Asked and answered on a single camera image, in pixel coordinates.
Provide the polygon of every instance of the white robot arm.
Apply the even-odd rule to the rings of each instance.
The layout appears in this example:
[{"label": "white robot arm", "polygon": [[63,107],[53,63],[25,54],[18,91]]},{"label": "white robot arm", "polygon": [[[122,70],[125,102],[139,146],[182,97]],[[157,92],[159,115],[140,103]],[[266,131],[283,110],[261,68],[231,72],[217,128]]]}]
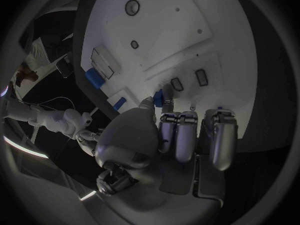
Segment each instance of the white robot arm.
[{"label": "white robot arm", "polygon": [[17,99],[6,99],[3,117],[28,122],[35,127],[45,126],[49,131],[55,133],[61,132],[65,136],[77,140],[87,154],[95,155],[99,135],[86,130],[86,127],[92,122],[88,112],[81,115],[74,109],[46,111],[38,105],[28,106]]}]

